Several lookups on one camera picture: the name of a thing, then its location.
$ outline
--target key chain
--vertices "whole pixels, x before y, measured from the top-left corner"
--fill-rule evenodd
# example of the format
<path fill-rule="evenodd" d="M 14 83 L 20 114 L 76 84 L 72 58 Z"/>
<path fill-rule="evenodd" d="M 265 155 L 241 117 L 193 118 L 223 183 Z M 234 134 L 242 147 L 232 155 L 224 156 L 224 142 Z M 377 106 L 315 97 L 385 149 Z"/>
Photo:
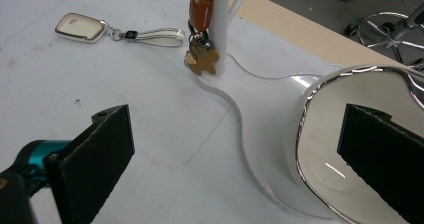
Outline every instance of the key chain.
<path fill-rule="evenodd" d="M 184 64 L 196 75 L 201 75 L 202 71 L 212 75 L 216 73 L 213 64 L 219 60 L 219 54 L 207 32 L 212 7 L 213 0 L 190 0 L 188 28 L 191 35 Z"/>
<path fill-rule="evenodd" d="M 106 21 L 99 21 L 76 13 L 66 14 L 57 24 L 55 31 L 64 38 L 89 43 L 95 43 L 103 35 L 109 35 L 114 41 L 127 40 L 134 43 L 177 47 L 183 44 L 185 38 L 185 32 L 176 28 L 162 28 L 147 32 L 123 32 L 113 28 Z"/>

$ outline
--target key fob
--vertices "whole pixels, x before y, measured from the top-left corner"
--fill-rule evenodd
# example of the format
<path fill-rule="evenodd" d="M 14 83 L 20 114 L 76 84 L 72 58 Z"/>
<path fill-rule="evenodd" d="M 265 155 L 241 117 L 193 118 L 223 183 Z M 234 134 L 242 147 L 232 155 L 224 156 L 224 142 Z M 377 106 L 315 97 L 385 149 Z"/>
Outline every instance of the key fob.
<path fill-rule="evenodd" d="M 107 27 L 99 20 L 76 13 L 66 14 L 56 26 L 61 37 L 80 42 L 97 42 Z"/>

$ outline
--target white pole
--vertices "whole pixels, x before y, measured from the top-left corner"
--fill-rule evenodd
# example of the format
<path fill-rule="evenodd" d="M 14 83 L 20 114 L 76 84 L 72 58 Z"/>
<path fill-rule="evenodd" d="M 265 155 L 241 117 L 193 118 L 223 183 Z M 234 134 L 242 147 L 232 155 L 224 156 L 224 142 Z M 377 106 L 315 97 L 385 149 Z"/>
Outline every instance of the white pole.
<path fill-rule="evenodd" d="M 215 63 L 216 75 L 219 76 L 225 72 L 229 0 L 213 0 L 213 5 L 209 23 L 209 38 L 215 44 L 216 51 L 219 53 L 219 60 Z"/>

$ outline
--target orange tag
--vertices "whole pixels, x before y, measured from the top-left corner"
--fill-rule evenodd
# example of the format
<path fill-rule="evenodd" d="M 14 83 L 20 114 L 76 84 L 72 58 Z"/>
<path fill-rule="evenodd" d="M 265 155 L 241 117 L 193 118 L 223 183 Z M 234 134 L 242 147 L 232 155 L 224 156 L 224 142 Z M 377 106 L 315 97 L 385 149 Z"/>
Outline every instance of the orange tag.
<path fill-rule="evenodd" d="M 212 15 L 213 0 L 190 0 L 190 24 L 198 32 L 206 31 Z"/>

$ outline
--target white cable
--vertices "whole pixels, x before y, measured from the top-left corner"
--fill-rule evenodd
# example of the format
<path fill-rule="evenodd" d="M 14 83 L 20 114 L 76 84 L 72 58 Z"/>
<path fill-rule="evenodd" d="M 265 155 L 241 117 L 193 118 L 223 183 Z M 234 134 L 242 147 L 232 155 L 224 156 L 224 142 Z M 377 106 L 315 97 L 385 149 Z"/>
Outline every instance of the white cable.
<path fill-rule="evenodd" d="M 237 59 L 233 56 L 233 55 L 231 55 L 230 53 L 228 53 L 227 52 L 227 56 L 229 56 L 229 57 L 231 57 L 233 60 L 234 60 L 234 62 L 243 70 L 243 71 L 245 71 L 245 72 L 247 72 L 247 73 L 249 73 L 250 75 L 252 75 L 252 76 L 254 76 L 254 77 L 258 77 L 258 78 L 261 78 L 261 79 L 266 79 L 266 80 L 278 80 L 278 79 L 283 79 L 283 78 L 290 78 L 290 77 L 293 77 L 293 76 L 299 76 L 299 75 L 301 75 L 301 76 L 312 76 L 312 77 L 322 77 L 322 75 L 319 75 L 319 74 L 312 74 L 312 73 L 302 73 L 302 74 L 290 74 L 290 75 L 284 75 L 284 76 L 277 76 L 277 77 L 266 77 L 266 76 L 261 76 L 261 75 L 258 75 L 258 74 L 255 74 L 255 73 L 253 73 L 252 71 L 249 71 L 249 70 L 247 70 L 244 66 L 242 66 L 241 64 L 240 64 L 240 62 L 238 62 L 237 61 Z"/>

